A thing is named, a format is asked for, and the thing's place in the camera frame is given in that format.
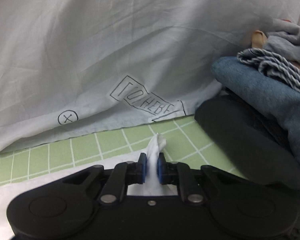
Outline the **white trousers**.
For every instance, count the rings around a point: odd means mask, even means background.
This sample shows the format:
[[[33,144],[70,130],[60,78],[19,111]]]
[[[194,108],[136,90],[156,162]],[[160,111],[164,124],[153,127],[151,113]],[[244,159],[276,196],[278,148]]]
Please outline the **white trousers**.
[[[148,143],[147,147],[135,152],[118,155],[109,159],[84,164],[79,167],[60,170],[51,174],[46,174],[34,179],[19,183],[6,184],[0,187],[0,239],[11,239],[14,233],[6,218],[6,210],[12,199],[21,193],[45,185],[57,179],[74,174],[93,165],[102,165],[104,168],[112,169],[116,164],[125,161],[137,161],[140,153],[145,153],[147,157],[146,180],[142,185],[128,187],[128,194],[133,196],[172,196],[177,194],[174,186],[164,186],[159,183],[157,175],[159,153],[166,146],[166,139],[160,134],[156,134]]]

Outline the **green grid mat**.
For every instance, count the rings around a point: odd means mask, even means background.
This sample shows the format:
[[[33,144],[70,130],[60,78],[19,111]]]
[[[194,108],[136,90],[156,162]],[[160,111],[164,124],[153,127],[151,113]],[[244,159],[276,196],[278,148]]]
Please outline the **green grid mat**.
[[[1,153],[0,186],[141,150],[157,133],[167,140],[163,152],[169,161],[181,161],[195,169],[207,164],[242,175],[194,117],[186,116]]]

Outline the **black folded garment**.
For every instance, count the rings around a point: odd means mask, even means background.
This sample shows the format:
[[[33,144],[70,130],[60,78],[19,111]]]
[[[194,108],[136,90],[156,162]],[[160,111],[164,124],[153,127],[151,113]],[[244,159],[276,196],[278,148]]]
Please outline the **black folded garment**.
[[[300,165],[287,130],[275,119],[266,118],[235,94],[204,101],[194,118],[247,179],[300,190]]]

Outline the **grey carrot print sheet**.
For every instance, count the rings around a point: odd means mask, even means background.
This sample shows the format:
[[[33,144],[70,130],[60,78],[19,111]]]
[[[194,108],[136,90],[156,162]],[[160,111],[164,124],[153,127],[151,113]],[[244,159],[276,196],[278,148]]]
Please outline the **grey carrot print sheet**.
[[[191,115],[300,0],[0,0],[0,153]]]

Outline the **blue denim jeans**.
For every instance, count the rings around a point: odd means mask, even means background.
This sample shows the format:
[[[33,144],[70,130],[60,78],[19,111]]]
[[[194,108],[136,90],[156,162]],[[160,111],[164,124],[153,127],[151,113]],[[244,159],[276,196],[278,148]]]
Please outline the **blue denim jeans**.
[[[287,130],[287,139],[300,164],[300,70],[281,55],[249,48],[221,57],[211,72],[226,88]]]

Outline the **tan folded garment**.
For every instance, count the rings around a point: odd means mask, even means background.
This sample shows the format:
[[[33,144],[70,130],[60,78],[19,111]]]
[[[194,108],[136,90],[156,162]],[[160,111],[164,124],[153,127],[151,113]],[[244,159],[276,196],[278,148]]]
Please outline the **tan folded garment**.
[[[251,47],[262,49],[268,38],[264,34],[264,32],[260,30],[256,30],[251,35]]]

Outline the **grey crumpled garment on pile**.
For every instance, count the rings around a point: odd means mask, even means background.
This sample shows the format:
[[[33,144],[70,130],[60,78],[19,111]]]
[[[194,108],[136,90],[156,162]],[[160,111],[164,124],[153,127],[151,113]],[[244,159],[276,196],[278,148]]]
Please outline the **grey crumpled garment on pile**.
[[[277,53],[300,65],[300,26],[275,19],[272,29],[266,33],[266,37],[267,41],[263,45],[263,49]]]

